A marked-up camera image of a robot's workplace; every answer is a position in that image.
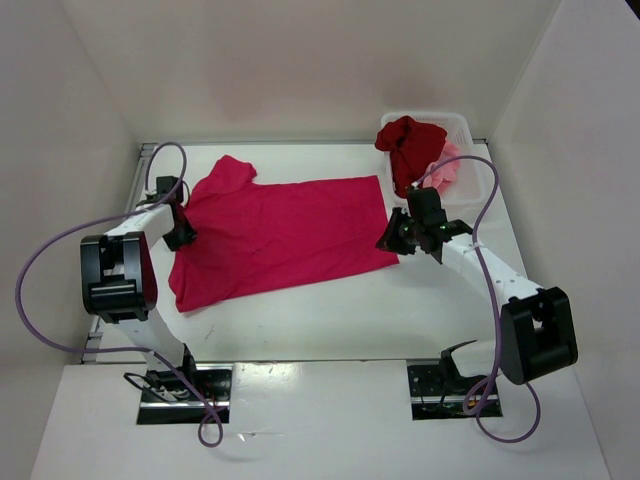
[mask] red cloth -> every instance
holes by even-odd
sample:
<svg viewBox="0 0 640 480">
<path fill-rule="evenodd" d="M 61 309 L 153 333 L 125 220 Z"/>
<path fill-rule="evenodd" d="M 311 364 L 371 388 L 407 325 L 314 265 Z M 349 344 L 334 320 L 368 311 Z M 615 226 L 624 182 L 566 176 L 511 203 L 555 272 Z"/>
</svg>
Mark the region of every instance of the red cloth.
<svg viewBox="0 0 640 480">
<path fill-rule="evenodd" d="M 375 146 L 390 152 L 396 195 L 407 198 L 409 185 L 440 158 L 446 138 L 446 130 L 431 123 L 416 122 L 409 116 L 387 123 L 378 132 Z"/>
<path fill-rule="evenodd" d="M 255 176 L 224 156 L 194 188 L 185 213 L 198 237 L 169 276 L 179 311 L 398 263 L 374 246 L 387 225 L 377 177 L 256 185 Z"/>
</svg>

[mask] white basket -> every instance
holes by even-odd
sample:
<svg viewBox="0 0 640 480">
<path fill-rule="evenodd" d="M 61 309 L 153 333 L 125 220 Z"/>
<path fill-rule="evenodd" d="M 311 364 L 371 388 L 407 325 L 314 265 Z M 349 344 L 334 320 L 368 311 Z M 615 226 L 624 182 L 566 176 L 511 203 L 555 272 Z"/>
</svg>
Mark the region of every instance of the white basket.
<svg viewBox="0 0 640 480">
<path fill-rule="evenodd" d="M 447 140 L 460 148 L 460 154 L 472 153 L 473 140 L 467 121 L 462 115 L 457 113 L 443 112 L 391 112 L 382 117 L 382 127 L 393 122 L 400 117 L 409 115 L 418 122 L 432 123 L 447 131 Z M 398 205 L 406 205 L 407 200 L 395 194 L 393 188 L 393 175 L 391 174 L 391 158 L 389 153 L 385 153 L 386 173 L 391 188 L 393 200 Z M 484 177 L 480 173 L 480 162 L 472 160 L 462 160 L 458 169 L 458 180 L 442 195 L 443 205 L 482 205 L 486 200 L 487 186 Z"/>
</svg>

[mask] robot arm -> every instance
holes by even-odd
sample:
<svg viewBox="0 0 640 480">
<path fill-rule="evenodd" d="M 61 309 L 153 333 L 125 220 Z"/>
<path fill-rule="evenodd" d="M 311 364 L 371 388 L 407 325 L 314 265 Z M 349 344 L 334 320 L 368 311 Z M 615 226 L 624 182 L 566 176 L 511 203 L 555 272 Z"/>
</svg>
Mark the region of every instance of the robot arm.
<svg viewBox="0 0 640 480">
<path fill-rule="evenodd" d="M 434 188 L 408 192 L 409 213 L 394 208 L 377 247 L 412 255 L 417 247 L 458 272 L 489 300 L 476 248 L 491 275 L 500 311 L 500 369 L 514 384 L 572 365 L 578 359 L 569 299 L 557 287 L 544 289 L 526 279 L 485 245 L 474 244 L 472 230 L 461 220 L 448 221 Z M 487 375 L 495 342 L 466 342 L 442 352 L 441 366 L 451 378 Z"/>
<path fill-rule="evenodd" d="M 160 177 L 154 195 L 138 209 L 165 196 L 178 182 Z M 182 190 L 167 204 L 129 217 L 104 235 L 82 240 L 82 298 L 87 312 L 99 315 L 125 333 L 131 342 L 160 353 L 189 379 L 195 362 L 189 349 L 175 338 L 155 308 L 158 298 L 149 250 L 160 239 L 178 250 L 193 242 L 196 233 L 181 206 Z M 144 354 L 148 370 L 162 384 L 172 382 L 168 368 L 152 354 Z"/>
</svg>

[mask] t-shirt sleeve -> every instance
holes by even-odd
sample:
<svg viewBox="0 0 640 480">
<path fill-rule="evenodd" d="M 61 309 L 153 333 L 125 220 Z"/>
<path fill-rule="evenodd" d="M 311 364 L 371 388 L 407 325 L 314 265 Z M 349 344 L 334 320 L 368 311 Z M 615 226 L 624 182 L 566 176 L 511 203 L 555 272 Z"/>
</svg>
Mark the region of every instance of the t-shirt sleeve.
<svg viewBox="0 0 640 480">
<path fill-rule="evenodd" d="M 251 184 L 256 175 L 256 170 L 250 163 L 225 155 L 216 162 L 211 174 L 198 183 L 196 190 L 205 195 L 232 193 Z M 200 193 L 196 190 L 193 192 L 194 197 Z"/>
</svg>

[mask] white wall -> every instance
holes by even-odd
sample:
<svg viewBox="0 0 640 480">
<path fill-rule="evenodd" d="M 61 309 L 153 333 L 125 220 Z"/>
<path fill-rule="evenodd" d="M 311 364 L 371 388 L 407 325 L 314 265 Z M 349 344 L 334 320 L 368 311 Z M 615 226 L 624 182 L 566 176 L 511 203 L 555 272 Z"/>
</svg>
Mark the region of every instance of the white wall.
<svg viewBox="0 0 640 480">
<path fill-rule="evenodd" d="M 40 345 L 13 304 L 18 270 L 54 233 L 124 208 L 136 152 L 62 8 L 0 2 L 0 477 L 27 478 L 67 358 Z M 46 253 L 26 282 L 41 330 L 81 345 L 79 239 Z"/>
<path fill-rule="evenodd" d="M 137 140 L 374 138 L 391 110 L 488 135 L 557 0 L 62 0 Z"/>
<path fill-rule="evenodd" d="M 640 21 L 563 0 L 489 146 L 531 277 L 572 299 L 579 380 L 614 479 L 638 478 Z"/>
</svg>

